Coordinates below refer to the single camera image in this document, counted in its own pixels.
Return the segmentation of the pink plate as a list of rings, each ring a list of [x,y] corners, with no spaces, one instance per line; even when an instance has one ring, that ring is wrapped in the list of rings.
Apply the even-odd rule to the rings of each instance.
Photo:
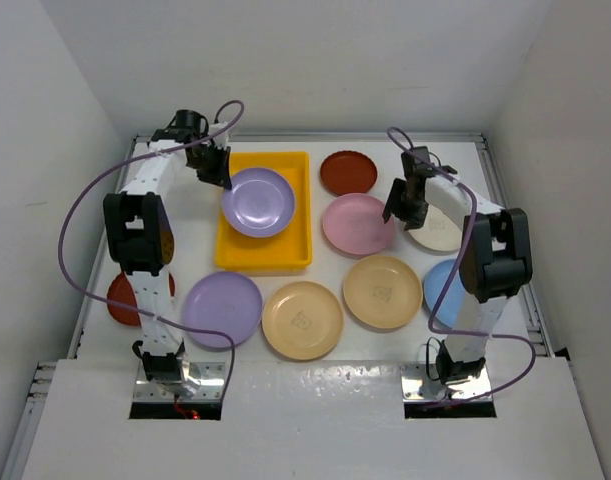
[[[328,242],[343,253],[368,256],[389,248],[394,240],[392,219],[385,222],[385,205],[361,193],[333,200],[322,215],[322,229]]]

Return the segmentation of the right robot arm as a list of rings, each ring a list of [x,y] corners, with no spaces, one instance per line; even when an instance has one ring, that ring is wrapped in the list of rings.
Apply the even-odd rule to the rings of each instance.
[[[435,359],[437,380],[461,383],[477,377],[486,364],[487,342],[510,298],[533,275],[529,224],[520,208],[505,209],[475,193],[449,166],[431,163],[425,147],[401,154],[402,179],[393,181],[382,217],[392,216],[408,231],[426,223],[431,206],[461,228],[459,252],[429,320],[430,330],[455,278],[465,290],[456,323],[444,336]]]

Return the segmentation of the purple plate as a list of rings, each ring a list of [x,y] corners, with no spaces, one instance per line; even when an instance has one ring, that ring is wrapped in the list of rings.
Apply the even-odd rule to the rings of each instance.
[[[252,238],[282,233],[296,210],[296,196],[287,179],[263,167],[243,169],[231,177],[221,196],[221,210],[237,232]]]
[[[249,277],[221,271],[191,288],[184,300],[182,321],[188,328],[220,331],[239,345],[256,331],[262,307],[261,292]]]

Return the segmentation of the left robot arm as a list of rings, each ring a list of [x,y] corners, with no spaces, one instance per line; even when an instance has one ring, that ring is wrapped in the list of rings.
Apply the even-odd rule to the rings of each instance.
[[[189,168],[199,181],[229,190],[228,136],[216,133],[224,122],[210,124],[192,110],[179,110],[157,130],[134,178],[103,201],[108,248],[134,295],[142,339],[133,350],[146,380],[174,398],[188,398],[198,383],[191,377],[183,334],[159,320],[173,312],[169,265],[175,239],[164,199],[179,173]]]

